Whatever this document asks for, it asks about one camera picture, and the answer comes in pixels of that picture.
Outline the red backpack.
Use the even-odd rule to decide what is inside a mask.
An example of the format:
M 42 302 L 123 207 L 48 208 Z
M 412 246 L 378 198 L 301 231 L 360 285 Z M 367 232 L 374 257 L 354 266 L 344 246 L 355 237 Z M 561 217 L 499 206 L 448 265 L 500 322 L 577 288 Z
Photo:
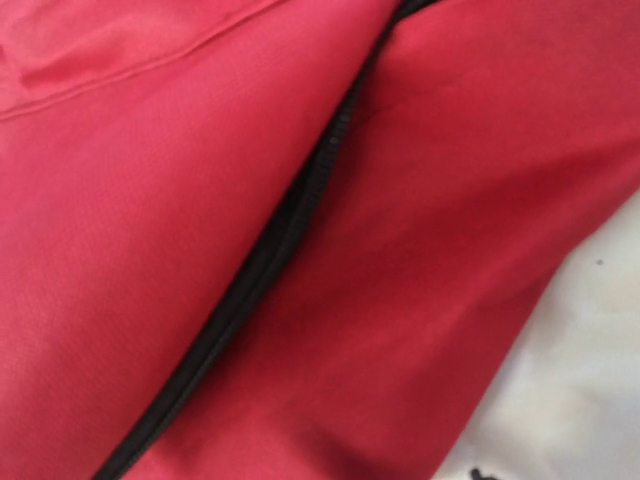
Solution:
M 427 478 L 638 187 L 635 1 L 5 1 L 1 475 Z

